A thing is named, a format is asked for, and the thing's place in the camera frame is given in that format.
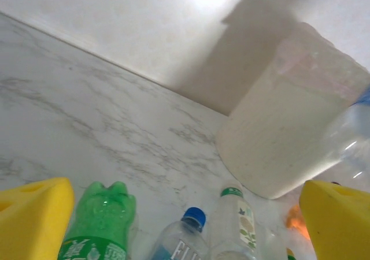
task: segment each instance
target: clear bottle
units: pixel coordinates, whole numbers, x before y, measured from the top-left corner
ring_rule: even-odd
[[[229,183],[209,221],[209,260],[256,260],[256,226],[241,186]]]
[[[127,259],[129,231],[135,218],[136,199],[122,182],[109,188],[92,183],[76,208],[58,260]]]
[[[201,236],[205,221],[206,216],[201,209],[189,208],[181,221],[162,231],[148,259],[205,260],[208,245]]]
[[[355,188],[370,191],[370,86],[327,128],[325,149],[334,163],[351,168]]]

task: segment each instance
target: clear plastic bottle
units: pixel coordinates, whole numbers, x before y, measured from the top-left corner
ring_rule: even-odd
[[[351,167],[356,188],[370,191],[370,86],[328,127],[325,149],[333,162]]]
[[[241,186],[229,183],[209,221],[209,260],[256,260],[256,225]]]
[[[201,236],[206,216],[189,208],[181,221],[168,225],[159,236],[149,260],[205,260],[208,245]]]

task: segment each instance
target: green plastic bottle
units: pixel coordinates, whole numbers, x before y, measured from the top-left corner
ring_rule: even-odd
[[[135,210],[136,199],[124,183],[109,188],[92,183],[77,205],[58,260],[125,260]]]

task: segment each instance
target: orange object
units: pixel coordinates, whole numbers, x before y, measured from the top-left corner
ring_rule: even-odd
[[[308,234],[307,231],[306,222],[302,216],[299,205],[295,205],[289,210],[287,219],[285,221],[285,226],[287,228],[295,228],[307,240],[311,240],[310,235]]]

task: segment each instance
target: yellow object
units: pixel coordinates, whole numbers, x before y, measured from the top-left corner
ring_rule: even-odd
[[[0,260],[55,260],[72,214],[67,178],[0,192]]]
[[[318,260],[370,259],[370,194],[307,181],[299,206]]]

